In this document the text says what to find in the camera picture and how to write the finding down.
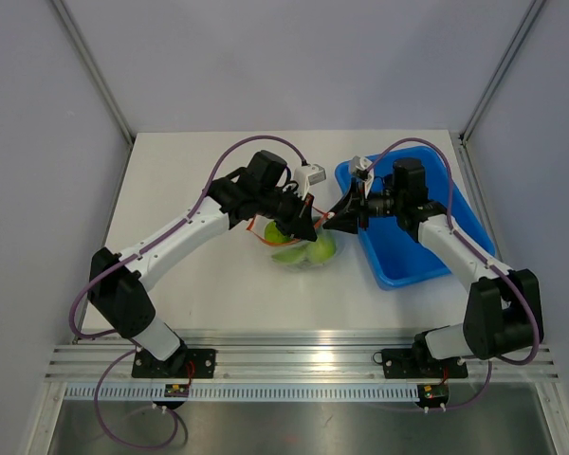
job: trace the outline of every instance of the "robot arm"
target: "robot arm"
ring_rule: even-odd
[[[481,359],[503,355],[533,342],[533,330],[520,302],[497,269],[518,287],[527,301],[543,338],[538,280],[529,270],[515,271],[474,242],[445,207],[428,197],[425,169],[415,158],[395,161],[381,191],[367,192],[368,164],[352,160],[350,189],[330,210],[325,229],[358,233],[371,218],[394,216],[398,226],[433,252],[468,291],[463,324],[434,329],[415,337],[411,356],[420,371],[451,357],[475,355]]]
[[[200,208],[196,213],[188,209],[183,216],[189,221],[175,232],[166,235],[182,217],[118,254],[102,248],[93,256],[91,280],[120,258],[138,256],[91,288],[88,298],[122,337],[131,338],[161,362],[159,368],[163,372],[180,371],[187,352],[183,340],[158,317],[148,296],[167,271],[211,238],[256,214],[276,220],[284,234],[316,240],[311,216],[314,197],[307,186],[324,180],[324,169],[303,165],[296,171],[296,175],[305,177],[303,196],[299,194],[299,185],[296,191],[277,187],[285,169],[286,163],[278,156],[258,152],[245,168],[214,180]],[[151,250],[142,252],[165,235]]]

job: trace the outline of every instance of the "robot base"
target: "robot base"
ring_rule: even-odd
[[[187,349],[183,362],[176,369],[167,369],[165,362],[156,360],[145,349],[135,354],[131,375],[136,379],[187,379],[189,362],[193,364],[193,379],[212,379],[215,373],[217,351],[214,349]]]
[[[411,348],[381,350],[381,365],[386,379],[442,379],[445,368],[449,379],[468,377],[466,363],[458,365],[457,358],[446,358],[420,366]]]

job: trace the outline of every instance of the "blue plastic bin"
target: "blue plastic bin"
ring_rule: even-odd
[[[378,155],[369,156],[371,160],[377,157]],[[426,168],[426,183],[430,199],[435,199],[446,207],[449,184],[447,171],[440,157],[429,147],[412,147],[388,153],[377,163],[376,177],[392,173],[394,161],[403,157],[421,159]],[[341,191],[344,193],[348,191],[350,174],[347,161],[338,165],[335,169],[335,177],[340,184]],[[373,191],[378,190],[381,190],[380,180],[376,180],[373,184]],[[493,243],[457,186],[453,192],[452,214],[460,227],[476,243],[493,254],[495,250]],[[381,289],[389,290],[407,286],[450,273],[434,254],[414,242],[409,234],[400,229],[394,217],[372,218],[369,228],[358,233],[358,239]]]

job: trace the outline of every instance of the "white table surface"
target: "white table surface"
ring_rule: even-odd
[[[119,251],[147,237],[185,212],[203,188],[217,160],[235,141],[274,134],[297,145],[309,162],[324,166],[327,181],[312,187],[315,206],[330,209],[341,197],[335,167],[354,155],[380,153],[402,137],[423,137],[449,157],[453,178],[466,190],[449,133],[429,131],[286,131],[139,134],[124,178],[107,246]],[[218,175],[248,164],[259,150],[281,155],[291,167],[299,158],[284,145],[257,141],[225,161]],[[383,291],[373,277],[358,239],[345,237],[331,264],[292,273],[272,264],[243,223],[199,247],[151,291],[158,314],[174,329],[233,331],[394,329],[413,333],[460,322],[467,294],[451,275]],[[104,329],[92,306],[83,328]]]

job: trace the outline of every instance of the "gray wall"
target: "gray wall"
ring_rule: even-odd
[[[541,279],[569,397],[569,0],[546,7],[470,144],[504,255]]]
[[[464,126],[529,0],[66,0],[136,131]]]
[[[0,1],[0,454],[29,424],[126,149],[43,0]]]

